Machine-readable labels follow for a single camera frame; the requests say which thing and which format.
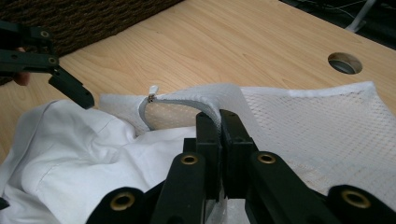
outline table surface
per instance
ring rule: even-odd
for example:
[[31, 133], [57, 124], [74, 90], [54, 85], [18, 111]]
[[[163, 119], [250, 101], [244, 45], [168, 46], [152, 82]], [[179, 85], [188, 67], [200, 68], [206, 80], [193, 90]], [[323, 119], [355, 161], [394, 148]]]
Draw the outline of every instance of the table surface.
[[[328, 57], [345, 52], [362, 71], [335, 71]], [[352, 34], [276, 0], [186, 0], [118, 35], [61, 59], [61, 66], [93, 94], [144, 94], [159, 85], [167, 93], [206, 83], [321, 89], [373, 81], [396, 114], [396, 51]], [[34, 74], [28, 87], [0, 87], [0, 162], [19, 116], [51, 100], [65, 99]]]

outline black metal bracket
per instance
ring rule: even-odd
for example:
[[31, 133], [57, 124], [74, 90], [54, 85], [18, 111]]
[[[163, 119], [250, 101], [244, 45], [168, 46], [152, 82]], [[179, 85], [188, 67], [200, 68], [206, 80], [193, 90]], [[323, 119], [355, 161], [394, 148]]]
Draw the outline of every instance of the black metal bracket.
[[[111, 223], [204, 223], [210, 213], [207, 207], [219, 200], [222, 185], [227, 198], [246, 199], [250, 223], [396, 223], [396, 213], [362, 189], [337, 186], [326, 197], [308, 188], [279, 156], [257, 149], [235, 113], [221, 110], [220, 114], [221, 137], [213, 121], [198, 114], [197, 136], [185, 139], [183, 153], [175, 157], [168, 177], [133, 203], [139, 203], [134, 205], [138, 212], [131, 206], [134, 211], [128, 217]], [[101, 214], [118, 216], [108, 206], [111, 195], [90, 220], [101, 207], [109, 210]]]
[[[13, 77], [19, 72], [50, 73], [50, 85], [83, 108], [94, 105], [92, 94], [59, 65], [50, 31], [0, 21], [0, 36], [0, 77]], [[19, 47], [34, 52], [18, 51]]]

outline wicker basket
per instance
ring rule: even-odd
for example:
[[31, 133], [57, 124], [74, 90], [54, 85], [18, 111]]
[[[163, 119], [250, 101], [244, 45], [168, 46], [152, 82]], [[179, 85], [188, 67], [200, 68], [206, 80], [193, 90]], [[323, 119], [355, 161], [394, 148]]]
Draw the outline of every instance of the wicker basket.
[[[63, 56], [126, 28], [181, 0], [0, 0], [0, 20], [42, 26]], [[0, 78], [2, 82], [9, 78]]]

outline white cloth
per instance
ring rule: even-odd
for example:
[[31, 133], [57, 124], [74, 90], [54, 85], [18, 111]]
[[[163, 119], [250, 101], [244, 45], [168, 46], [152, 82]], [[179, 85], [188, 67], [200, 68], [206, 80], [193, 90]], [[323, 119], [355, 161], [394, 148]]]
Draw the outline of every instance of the white cloth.
[[[145, 102], [143, 96], [103, 96], [101, 109], [122, 119], [66, 101], [25, 114], [0, 168], [0, 190], [7, 183], [3, 196], [11, 202], [0, 223], [83, 223], [109, 191], [153, 187], [166, 177], [183, 138], [195, 132], [153, 132], [145, 121], [167, 110], [161, 127], [186, 123], [177, 120], [193, 119], [189, 106], [218, 128], [219, 109], [238, 114], [259, 149], [280, 155], [312, 189], [327, 194], [331, 186], [349, 184], [396, 209], [396, 118], [372, 82], [318, 91], [206, 85], [160, 95], [142, 114]], [[156, 109], [156, 103], [171, 106]], [[229, 223], [244, 223], [240, 217]]]
[[111, 190], [147, 191], [163, 181], [185, 137], [195, 128], [135, 136], [132, 125], [102, 111], [42, 105], [22, 116], [1, 167], [10, 207], [0, 223], [85, 223]]

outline grommet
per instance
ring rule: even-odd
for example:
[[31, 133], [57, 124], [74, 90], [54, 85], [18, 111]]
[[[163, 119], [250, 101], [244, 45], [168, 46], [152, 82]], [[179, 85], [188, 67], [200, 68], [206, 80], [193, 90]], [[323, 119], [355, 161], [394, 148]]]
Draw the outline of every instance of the grommet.
[[54, 58], [49, 58], [49, 63], [56, 63], [57, 61], [56, 61], [56, 59], [54, 59]]
[[257, 157], [257, 160], [259, 160], [262, 163], [266, 163], [266, 164], [272, 164], [272, 163], [276, 162], [276, 158], [270, 154], [260, 154]]
[[110, 207], [114, 211], [123, 211], [134, 204], [134, 195], [131, 192], [121, 192], [111, 200]]
[[198, 162], [198, 158], [196, 156], [187, 155], [181, 158], [181, 163], [185, 165], [193, 165]]
[[50, 36], [50, 34], [47, 31], [41, 31], [40, 34], [43, 37], [49, 37]]
[[355, 207], [368, 208], [371, 206], [370, 201], [364, 195], [355, 190], [345, 189], [341, 192], [341, 196], [344, 201]]

